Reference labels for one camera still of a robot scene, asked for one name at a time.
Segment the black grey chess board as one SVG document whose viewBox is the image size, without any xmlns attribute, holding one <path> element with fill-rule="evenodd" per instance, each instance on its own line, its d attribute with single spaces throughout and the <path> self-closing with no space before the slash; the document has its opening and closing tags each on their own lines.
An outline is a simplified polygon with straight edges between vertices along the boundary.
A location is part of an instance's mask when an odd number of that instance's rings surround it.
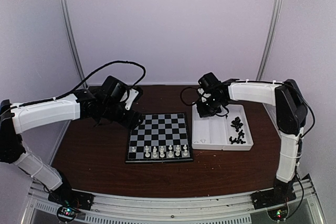
<svg viewBox="0 0 336 224">
<path fill-rule="evenodd" d="M 180 145 L 180 156 L 176 156 L 176 146 Z M 184 156 L 184 145 L 187 145 L 188 155 Z M 148 152 L 151 157 L 145 157 L 145 146 L 149 147 Z M 157 146 L 158 157 L 152 157 L 153 147 Z M 160 146 L 165 146 L 165 157 L 160 158 Z M 173 157 L 168 157 L 168 152 L 174 153 Z M 193 150 L 191 137 L 189 133 L 187 114 L 185 112 L 177 113 L 159 113 L 146 114 L 141 125 L 129 132 L 127 152 L 125 163 L 170 163 L 170 162 L 192 162 Z"/>
</svg>

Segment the white queen chess piece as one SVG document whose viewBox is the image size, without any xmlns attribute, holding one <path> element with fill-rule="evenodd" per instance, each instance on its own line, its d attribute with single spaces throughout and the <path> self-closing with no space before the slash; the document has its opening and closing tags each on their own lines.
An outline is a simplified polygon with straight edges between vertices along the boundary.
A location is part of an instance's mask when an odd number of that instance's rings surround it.
<svg viewBox="0 0 336 224">
<path fill-rule="evenodd" d="M 164 150 L 160 150 L 160 154 L 159 154 L 160 158 L 164 158 L 165 157 L 165 152 Z"/>
</svg>

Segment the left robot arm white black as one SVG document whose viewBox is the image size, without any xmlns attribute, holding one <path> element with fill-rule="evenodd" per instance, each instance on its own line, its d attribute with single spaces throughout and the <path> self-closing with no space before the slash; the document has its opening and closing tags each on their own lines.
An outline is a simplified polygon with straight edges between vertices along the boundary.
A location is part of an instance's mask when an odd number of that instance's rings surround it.
<svg viewBox="0 0 336 224">
<path fill-rule="evenodd" d="M 23 134 L 53 124 L 93 119 L 116 122 L 132 130 L 142 121 L 141 113 L 132 106 L 142 96 L 140 87 L 131 87 L 108 76 L 95 90 L 75 89 L 62 98 L 27 103 L 1 102 L 1 162 L 13 164 L 28 176 L 40 181 L 64 205 L 76 197 L 65 176 L 46 164 L 23 141 Z"/>
</svg>

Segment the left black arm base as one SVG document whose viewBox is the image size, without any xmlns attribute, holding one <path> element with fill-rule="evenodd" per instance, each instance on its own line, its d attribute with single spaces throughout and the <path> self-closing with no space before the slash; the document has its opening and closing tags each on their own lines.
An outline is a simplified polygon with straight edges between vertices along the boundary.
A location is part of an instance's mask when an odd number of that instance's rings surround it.
<svg viewBox="0 0 336 224">
<path fill-rule="evenodd" d="M 94 195 L 73 190 L 69 184 L 62 183 L 57 189 L 49 190 L 48 200 L 75 210 L 90 210 Z"/>
</svg>

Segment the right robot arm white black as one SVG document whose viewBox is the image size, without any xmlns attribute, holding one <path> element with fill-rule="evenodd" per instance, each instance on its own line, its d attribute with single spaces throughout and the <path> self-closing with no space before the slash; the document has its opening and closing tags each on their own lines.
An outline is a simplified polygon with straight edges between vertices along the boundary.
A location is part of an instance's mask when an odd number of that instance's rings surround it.
<svg viewBox="0 0 336 224">
<path fill-rule="evenodd" d="M 198 98 L 194 103 L 201 118 L 227 118 L 229 103 L 249 101 L 275 107 L 276 126 L 280 134 L 280 158 L 276 172 L 277 185 L 269 192 L 272 203 L 279 204 L 289 196 L 287 185 L 295 176 L 301 157 L 301 143 L 309 106 L 293 79 L 283 82 L 228 79 L 218 80 L 210 72 L 198 80 Z"/>
</svg>

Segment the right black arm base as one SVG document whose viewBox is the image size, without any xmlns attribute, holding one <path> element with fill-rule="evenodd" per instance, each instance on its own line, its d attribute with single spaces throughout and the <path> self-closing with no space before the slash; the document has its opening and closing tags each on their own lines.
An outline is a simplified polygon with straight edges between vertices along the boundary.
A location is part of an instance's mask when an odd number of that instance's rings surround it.
<svg viewBox="0 0 336 224">
<path fill-rule="evenodd" d="M 251 200 L 254 208 L 268 208 L 295 200 L 297 197 L 293 190 L 294 181 L 292 179 L 290 182 L 285 183 L 275 178 L 272 189 L 252 193 Z"/>
</svg>

